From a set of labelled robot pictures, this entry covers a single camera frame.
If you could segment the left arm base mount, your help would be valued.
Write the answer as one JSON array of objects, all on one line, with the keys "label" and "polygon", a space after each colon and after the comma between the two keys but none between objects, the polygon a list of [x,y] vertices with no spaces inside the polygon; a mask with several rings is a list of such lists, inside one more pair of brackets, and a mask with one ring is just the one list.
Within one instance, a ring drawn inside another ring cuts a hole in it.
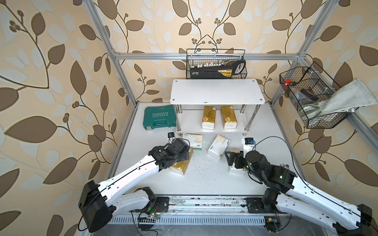
[{"label": "left arm base mount", "polygon": [[145,208],[137,209],[136,212],[144,212],[149,215],[152,213],[168,212],[169,197],[157,197],[155,200],[150,201]]}]

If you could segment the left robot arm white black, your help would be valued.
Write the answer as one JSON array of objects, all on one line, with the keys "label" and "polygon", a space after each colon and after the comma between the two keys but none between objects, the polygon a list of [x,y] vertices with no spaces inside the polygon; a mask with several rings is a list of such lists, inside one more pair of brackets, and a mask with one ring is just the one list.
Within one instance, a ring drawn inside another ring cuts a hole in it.
[{"label": "left robot arm white black", "polygon": [[175,138],[164,146],[152,148],[139,162],[122,173],[100,183],[90,181],[83,187],[78,207],[86,230],[94,233],[121,213],[143,209],[156,202],[149,187],[128,193],[142,180],[170,168],[177,162],[189,160],[190,142]]}]

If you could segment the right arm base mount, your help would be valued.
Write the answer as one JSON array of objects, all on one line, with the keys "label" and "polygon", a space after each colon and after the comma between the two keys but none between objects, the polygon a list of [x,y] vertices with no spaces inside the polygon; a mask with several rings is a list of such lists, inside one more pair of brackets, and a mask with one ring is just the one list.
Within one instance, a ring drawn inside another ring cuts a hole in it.
[{"label": "right arm base mount", "polygon": [[248,213],[282,213],[274,204],[264,203],[260,197],[245,198]]}]

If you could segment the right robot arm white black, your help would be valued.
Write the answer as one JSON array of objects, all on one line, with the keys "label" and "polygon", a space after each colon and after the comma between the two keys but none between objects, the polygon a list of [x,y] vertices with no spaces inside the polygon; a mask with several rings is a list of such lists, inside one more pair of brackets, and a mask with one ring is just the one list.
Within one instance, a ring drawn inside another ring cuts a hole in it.
[{"label": "right robot arm white black", "polygon": [[298,216],[339,236],[373,234],[370,207],[337,199],[290,169],[271,164],[258,151],[227,151],[225,157],[230,167],[245,170],[254,182],[267,187],[260,203],[266,213],[278,211]]}]

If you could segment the gold tissue pack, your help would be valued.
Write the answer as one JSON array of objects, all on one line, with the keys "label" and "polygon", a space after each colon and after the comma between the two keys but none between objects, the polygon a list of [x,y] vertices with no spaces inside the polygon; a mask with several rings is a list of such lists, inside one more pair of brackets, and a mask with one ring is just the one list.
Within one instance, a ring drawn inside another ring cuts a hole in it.
[{"label": "gold tissue pack", "polygon": [[216,107],[205,106],[203,110],[202,129],[214,130],[216,123]]},{"label": "gold tissue pack", "polygon": [[223,128],[236,129],[238,121],[233,106],[222,106],[220,111]]},{"label": "gold tissue pack", "polygon": [[183,176],[188,168],[188,165],[190,163],[193,153],[194,153],[193,149],[190,148],[189,159],[182,162],[177,162],[174,166],[170,167],[170,170],[174,173],[177,173]]}]

